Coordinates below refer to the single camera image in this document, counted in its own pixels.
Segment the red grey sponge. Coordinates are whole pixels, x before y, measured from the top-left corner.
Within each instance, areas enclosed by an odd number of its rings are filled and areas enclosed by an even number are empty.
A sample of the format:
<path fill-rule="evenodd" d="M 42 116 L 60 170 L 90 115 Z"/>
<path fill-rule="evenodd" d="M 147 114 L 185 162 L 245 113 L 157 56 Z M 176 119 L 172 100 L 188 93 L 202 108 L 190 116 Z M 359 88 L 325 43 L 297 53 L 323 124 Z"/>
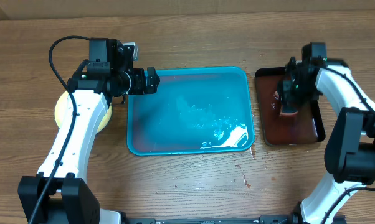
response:
<path fill-rule="evenodd" d="M 274 97 L 280 102 L 280 112 L 279 116 L 283 118 L 289 118 L 289 117 L 294 117 L 298 114 L 298 110 L 296 108 L 293 108 L 291 106 L 285 106 L 282 103 L 282 99 L 278 91 L 274 92 Z"/>

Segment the green plate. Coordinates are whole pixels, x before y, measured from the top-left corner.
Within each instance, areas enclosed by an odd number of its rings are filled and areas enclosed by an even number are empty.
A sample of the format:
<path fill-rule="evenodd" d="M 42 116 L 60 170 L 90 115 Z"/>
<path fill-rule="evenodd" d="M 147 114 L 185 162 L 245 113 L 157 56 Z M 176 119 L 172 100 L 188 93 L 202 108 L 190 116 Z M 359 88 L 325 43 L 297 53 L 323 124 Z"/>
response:
<path fill-rule="evenodd" d="M 68 99 L 68 93 L 65 91 L 62 93 L 62 95 L 57 100 L 55 110 L 54 110 L 54 118 L 57 126 L 60 128 L 63 122 L 64 114 L 66 112 L 66 106 L 67 106 L 67 99 Z M 110 118 L 112 116 L 112 105 L 110 105 L 109 109 L 107 109 L 106 115 L 102 118 L 99 127 L 97 129 L 97 133 L 102 131 L 106 125 L 109 123 Z"/>

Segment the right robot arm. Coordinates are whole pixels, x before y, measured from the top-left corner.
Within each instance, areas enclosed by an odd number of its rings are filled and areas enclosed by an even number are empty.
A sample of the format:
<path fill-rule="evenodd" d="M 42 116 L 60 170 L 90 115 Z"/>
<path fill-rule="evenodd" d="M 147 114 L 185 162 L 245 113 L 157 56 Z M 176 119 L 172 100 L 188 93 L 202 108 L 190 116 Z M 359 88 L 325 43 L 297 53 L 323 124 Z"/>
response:
<path fill-rule="evenodd" d="M 323 95 L 338 118 L 325 148 L 326 173 L 298 204 L 292 223 L 332 223 L 356 192 L 375 192 L 375 102 L 344 60 L 328 58 L 324 43 L 310 42 L 301 54 L 300 61 L 289 60 L 278 83 L 280 113 L 292 115 Z"/>

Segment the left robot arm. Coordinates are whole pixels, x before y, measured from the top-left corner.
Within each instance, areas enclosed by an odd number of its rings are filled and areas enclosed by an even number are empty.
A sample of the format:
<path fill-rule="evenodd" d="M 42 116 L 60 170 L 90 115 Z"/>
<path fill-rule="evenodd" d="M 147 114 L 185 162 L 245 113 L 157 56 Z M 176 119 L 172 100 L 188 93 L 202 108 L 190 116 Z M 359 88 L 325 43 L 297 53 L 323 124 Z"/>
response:
<path fill-rule="evenodd" d="M 105 210 L 89 189 L 87 167 L 100 123 L 116 97 L 155 94 L 155 68 L 133 68 L 134 42 L 89 38 L 89 56 L 68 81 L 68 97 L 53 146 L 34 176 L 21 178 L 17 193 L 29 223 L 127 223 L 123 212 Z"/>

